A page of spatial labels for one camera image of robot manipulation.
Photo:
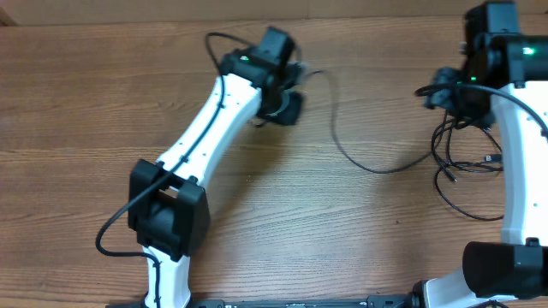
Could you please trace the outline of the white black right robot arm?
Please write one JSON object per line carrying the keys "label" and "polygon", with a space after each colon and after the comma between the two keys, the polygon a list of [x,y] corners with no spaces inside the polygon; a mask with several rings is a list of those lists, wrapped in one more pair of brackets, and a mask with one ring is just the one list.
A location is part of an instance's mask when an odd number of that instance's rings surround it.
{"label": "white black right robot arm", "polygon": [[472,241],[453,273],[414,287],[413,307],[503,306],[547,293],[547,39],[527,36],[512,1],[487,1],[464,17],[466,60],[421,87],[429,109],[455,128],[497,124],[505,211],[498,243]]}

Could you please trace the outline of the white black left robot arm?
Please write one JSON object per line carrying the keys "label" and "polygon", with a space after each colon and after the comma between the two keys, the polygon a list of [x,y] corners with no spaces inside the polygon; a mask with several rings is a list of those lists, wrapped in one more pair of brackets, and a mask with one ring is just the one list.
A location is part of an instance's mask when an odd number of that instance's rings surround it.
{"label": "white black left robot arm", "polygon": [[295,90],[305,70],[285,31],[268,27],[258,44],[245,41],[213,63],[209,98],[185,133],[153,162],[139,160],[129,176],[128,226],[148,262],[148,292],[139,307],[188,307],[191,256],[211,216],[206,188],[235,136],[254,117],[293,126],[304,98]]}

